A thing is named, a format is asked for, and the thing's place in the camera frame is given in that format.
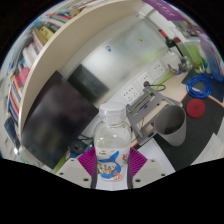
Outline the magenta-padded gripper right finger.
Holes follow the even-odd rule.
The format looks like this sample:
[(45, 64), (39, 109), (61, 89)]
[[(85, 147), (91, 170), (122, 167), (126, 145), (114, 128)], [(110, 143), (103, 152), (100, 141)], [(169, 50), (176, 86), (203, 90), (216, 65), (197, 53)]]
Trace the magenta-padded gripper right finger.
[(129, 189), (141, 188), (165, 176), (164, 169), (155, 159), (147, 159), (134, 148), (130, 149), (127, 171)]

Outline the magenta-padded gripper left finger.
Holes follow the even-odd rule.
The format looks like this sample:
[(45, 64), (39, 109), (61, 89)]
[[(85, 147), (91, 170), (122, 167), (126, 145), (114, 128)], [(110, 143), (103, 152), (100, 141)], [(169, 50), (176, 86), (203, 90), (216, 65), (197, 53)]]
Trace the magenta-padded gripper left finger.
[(69, 158), (56, 175), (83, 188), (91, 188), (95, 173), (96, 155), (92, 148), (78, 158)]

